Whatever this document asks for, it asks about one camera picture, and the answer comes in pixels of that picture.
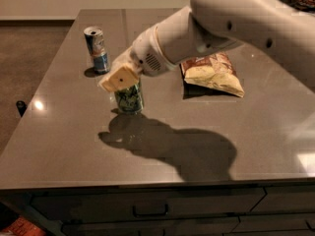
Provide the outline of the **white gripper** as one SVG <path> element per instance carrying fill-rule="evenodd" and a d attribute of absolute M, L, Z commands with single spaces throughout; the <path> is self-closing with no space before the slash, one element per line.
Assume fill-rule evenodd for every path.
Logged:
<path fill-rule="evenodd" d="M 139 77 L 132 70 L 133 59 L 141 67 L 142 73 L 156 77 L 172 71 L 176 65 L 163 54 L 158 42 L 158 26 L 142 32 L 132 44 L 111 63 L 111 71 L 104 75 L 99 85 L 109 92 L 132 87 L 139 82 Z"/>

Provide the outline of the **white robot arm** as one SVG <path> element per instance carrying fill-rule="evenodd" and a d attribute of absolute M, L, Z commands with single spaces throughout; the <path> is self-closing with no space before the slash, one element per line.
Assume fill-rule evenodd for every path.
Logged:
<path fill-rule="evenodd" d="M 129 88 L 142 75 L 158 76 L 181 62 L 250 44 L 315 88 L 315 17 L 279 0 L 190 0 L 142 32 L 113 62 L 99 85 Z"/>

